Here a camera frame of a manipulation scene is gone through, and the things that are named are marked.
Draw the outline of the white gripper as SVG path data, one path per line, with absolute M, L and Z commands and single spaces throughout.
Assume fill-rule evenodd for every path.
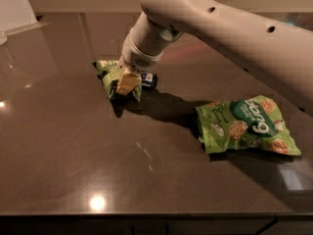
M 131 92 L 141 82 L 141 75 L 137 71 L 149 71 L 160 60 L 160 57 L 161 54 L 152 56 L 142 52 L 128 34 L 118 60 L 121 67 L 128 68 L 121 70 L 116 92 L 120 95 L 127 95 Z

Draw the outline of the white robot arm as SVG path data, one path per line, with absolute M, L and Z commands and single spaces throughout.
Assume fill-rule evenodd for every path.
M 189 33 L 313 115 L 313 33 L 214 0 L 140 0 L 118 64 L 116 92 L 128 94 L 164 49 Z

